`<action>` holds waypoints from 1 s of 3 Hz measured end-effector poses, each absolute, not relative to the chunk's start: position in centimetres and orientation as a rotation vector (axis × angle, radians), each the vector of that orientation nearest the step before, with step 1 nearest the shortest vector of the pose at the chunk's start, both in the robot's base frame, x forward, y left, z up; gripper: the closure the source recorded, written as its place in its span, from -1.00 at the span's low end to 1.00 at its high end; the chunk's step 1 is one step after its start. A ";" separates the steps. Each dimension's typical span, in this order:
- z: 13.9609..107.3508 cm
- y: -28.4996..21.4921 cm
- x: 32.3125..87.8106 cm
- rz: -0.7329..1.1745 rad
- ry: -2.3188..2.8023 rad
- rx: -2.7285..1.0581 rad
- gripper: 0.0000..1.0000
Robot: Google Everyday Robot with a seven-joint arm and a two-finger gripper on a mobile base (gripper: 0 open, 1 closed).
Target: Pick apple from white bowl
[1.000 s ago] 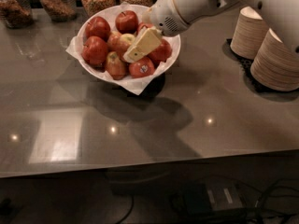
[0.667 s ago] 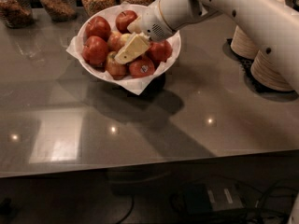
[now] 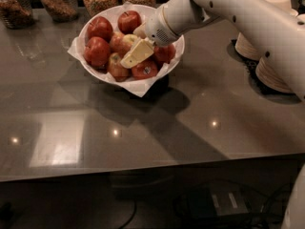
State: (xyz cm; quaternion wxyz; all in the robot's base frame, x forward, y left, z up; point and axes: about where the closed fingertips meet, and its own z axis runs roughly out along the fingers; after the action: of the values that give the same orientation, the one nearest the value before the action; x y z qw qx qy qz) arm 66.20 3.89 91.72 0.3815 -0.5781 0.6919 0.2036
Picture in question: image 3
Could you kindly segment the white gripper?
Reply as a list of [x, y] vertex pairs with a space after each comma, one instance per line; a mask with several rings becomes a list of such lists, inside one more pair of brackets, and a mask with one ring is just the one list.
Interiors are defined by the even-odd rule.
[[169, 0], [158, 7], [145, 24], [133, 31], [140, 38], [133, 43], [120, 64], [131, 69], [153, 55], [154, 44], [168, 46], [185, 32], [200, 28], [204, 20], [204, 11], [193, 0]]

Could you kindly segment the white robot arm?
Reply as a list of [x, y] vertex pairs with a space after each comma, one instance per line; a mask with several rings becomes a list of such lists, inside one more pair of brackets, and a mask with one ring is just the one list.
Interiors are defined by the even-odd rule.
[[298, 96], [305, 97], [305, 27], [266, 0], [169, 0], [134, 33], [139, 37], [121, 60], [130, 69], [185, 32], [218, 15], [232, 22]]

